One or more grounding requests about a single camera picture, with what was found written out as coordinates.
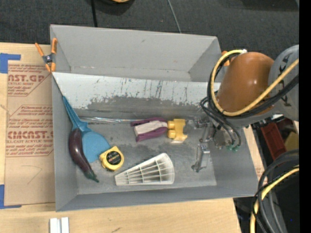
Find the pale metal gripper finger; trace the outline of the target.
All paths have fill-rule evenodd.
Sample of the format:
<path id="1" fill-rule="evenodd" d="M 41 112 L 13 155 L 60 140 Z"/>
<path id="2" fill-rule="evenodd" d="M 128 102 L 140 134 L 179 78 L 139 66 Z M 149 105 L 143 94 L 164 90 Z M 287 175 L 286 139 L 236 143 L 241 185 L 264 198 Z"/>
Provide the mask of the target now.
<path id="1" fill-rule="evenodd" d="M 210 150 L 207 144 L 199 144 L 196 152 L 196 161 L 194 165 L 191 166 L 192 170 L 199 172 L 203 168 L 206 168 L 209 164 Z"/>
<path id="2" fill-rule="evenodd" d="M 202 134 L 199 138 L 200 143 L 208 142 L 212 137 L 212 123 L 211 121 L 206 118 L 198 118 L 194 119 L 194 126 L 195 129 L 201 130 Z"/>

